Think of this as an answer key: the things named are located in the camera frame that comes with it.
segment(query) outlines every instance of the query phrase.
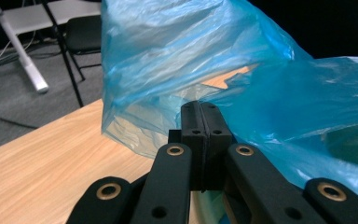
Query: blue plastic bag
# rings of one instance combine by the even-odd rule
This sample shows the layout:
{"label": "blue plastic bag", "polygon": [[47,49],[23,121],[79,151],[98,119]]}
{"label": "blue plastic bag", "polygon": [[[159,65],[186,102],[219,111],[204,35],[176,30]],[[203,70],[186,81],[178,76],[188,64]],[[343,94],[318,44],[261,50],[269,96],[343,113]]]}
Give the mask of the blue plastic bag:
{"label": "blue plastic bag", "polygon": [[246,1],[103,1],[103,133],[154,157],[202,81],[246,65],[309,59]]}
{"label": "blue plastic bag", "polygon": [[227,84],[203,100],[219,106],[239,142],[301,188],[326,177],[358,194],[358,58],[269,64]]}
{"label": "blue plastic bag", "polygon": [[[180,128],[180,106],[202,98],[292,183],[328,177],[358,193],[358,153],[339,150],[358,146],[358,58],[312,60],[246,1],[103,1],[102,10],[104,134],[154,157]],[[200,84],[244,66],[257,68],[227,90]]]}

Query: dark background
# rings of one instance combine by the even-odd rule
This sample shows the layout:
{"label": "dark background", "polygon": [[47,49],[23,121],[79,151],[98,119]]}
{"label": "dark background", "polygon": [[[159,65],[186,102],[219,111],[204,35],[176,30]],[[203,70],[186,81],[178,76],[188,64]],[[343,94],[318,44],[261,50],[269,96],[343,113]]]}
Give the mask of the dark background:
{"label": "dark background", "polygon": [[[314,58],[358,56],[358,0],[250,0]],[[21,0],[0,1],[2,9]],[[21,35],[21,39],[31,35]],[[0,49],[8,39],[0,26]]]}

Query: chair leg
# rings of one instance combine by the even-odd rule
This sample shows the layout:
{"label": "chair leg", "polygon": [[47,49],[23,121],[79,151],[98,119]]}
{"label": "chair leg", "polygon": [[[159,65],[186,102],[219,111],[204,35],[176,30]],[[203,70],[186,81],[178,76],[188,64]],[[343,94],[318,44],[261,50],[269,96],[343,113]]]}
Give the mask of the chair leg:
{"label": "chair leg", "polygon": [[76,67],[76,69],[77,69],[79,75],[81,76],[81,80],[82,80],[82,81],[86,80],[86,78],[84,77],[83,73],[81,72],[81,68],[80,68],[79,64],[77,63],[77,60],[76,60],[76,58],[75,58],[75,55],[73,55],[73,54],[72,54],[71,52],[69,52],[69,51],[68,51],[68,53],[69,53],[69,56],[71,56],[72,62],[74,62],[75,67]]}

